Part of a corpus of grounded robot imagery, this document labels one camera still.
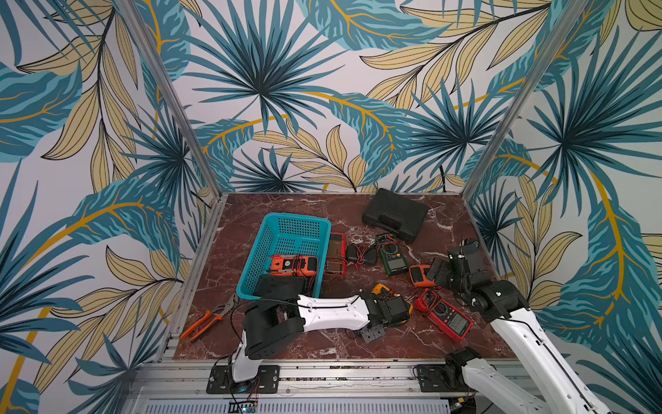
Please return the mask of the orange black multimeter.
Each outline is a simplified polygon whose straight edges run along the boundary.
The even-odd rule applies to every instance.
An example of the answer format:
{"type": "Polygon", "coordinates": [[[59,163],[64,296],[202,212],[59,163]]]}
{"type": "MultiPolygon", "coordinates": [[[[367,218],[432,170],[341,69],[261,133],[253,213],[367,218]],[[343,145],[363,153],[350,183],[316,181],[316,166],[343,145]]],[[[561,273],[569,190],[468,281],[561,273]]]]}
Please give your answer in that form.
{"type": "Polygon", "coordinates": [[[284,277],[317,276],[318,260],[311,255],[273,255],[269,274],[284,277]]]}

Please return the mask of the yellow multimeter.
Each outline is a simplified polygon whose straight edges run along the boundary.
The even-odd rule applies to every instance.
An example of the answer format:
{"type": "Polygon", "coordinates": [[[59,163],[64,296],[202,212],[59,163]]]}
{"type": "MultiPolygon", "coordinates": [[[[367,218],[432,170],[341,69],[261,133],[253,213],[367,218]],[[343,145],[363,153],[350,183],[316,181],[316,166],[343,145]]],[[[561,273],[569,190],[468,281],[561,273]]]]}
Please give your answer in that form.
{"type": "MultiPolygon", "coordinates": [[[[376,286],[374,286],[374,288],[372,288],[372,293],[375,294],[375,295],[378,295],[380,298],[400,297],[399,293],[396,293],[391,288],[389,288],[388,286],[386,286],[382,283],[379,283],[376,286]]],[[[405,303],[407,304],[408,313],[409,313],[409,315],[411,315],[413,310],[414,310],[414,307],[408,300],[406,300],[405,303]]]]}

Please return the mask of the small black case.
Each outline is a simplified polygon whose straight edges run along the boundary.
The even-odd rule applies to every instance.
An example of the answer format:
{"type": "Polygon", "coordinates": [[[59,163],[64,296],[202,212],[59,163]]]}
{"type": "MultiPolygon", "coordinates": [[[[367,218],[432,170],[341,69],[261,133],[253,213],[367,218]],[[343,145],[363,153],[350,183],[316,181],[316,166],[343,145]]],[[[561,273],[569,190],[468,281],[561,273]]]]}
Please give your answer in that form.
{"type": "Polygon", "coordinates": [[[360,337],[365,343],[372,343],[385,336],[383,324],[369,324],[359,330],[360,337]]]}

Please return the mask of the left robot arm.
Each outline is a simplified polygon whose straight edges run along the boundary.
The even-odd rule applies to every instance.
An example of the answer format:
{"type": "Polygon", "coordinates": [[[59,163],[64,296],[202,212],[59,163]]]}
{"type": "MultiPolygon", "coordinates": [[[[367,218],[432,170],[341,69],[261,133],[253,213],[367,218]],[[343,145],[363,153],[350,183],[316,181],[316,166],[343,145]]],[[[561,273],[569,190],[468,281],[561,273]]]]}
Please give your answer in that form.
{"type": "Polygon", "coordinates": [[[255,380],[263,360],[306,333],[341,329],[369,343],[384,336],[387,328],[409,322],[410,309],[401,296],[361,292],[346,298],[312,298],[279,288],[248,305],[240,343],[229,360],[232,381],[255,380]]]}

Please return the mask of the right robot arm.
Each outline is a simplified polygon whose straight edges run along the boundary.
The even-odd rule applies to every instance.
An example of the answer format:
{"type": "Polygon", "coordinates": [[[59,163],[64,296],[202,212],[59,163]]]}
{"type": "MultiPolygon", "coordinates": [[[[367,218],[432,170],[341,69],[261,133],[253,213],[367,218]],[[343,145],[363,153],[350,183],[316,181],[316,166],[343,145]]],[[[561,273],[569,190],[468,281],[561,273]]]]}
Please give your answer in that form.
{"type": "Polygon", "coordinates": [[[477,312],[507,343],[541,392],[536,397],[498,372],[477,351],[447,355],[441,378],[466,386],[505,413],[607,413],[609,407],[572,370],[538,322],[529,302],[508,280],[491,279],[475,241],[434,259],[423,276],[477,312]]]}

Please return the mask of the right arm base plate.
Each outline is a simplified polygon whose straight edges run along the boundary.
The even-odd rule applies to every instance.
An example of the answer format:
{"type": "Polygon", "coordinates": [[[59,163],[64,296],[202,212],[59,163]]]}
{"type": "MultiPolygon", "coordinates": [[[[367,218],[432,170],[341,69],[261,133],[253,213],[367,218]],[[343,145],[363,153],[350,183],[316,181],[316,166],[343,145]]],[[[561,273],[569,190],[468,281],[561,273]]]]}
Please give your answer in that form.
{"type": "Polygon", "coordinates": [[[468,390],[446,364],[419,364],[413,368],[422,393],[460,393],[468,390]]]}

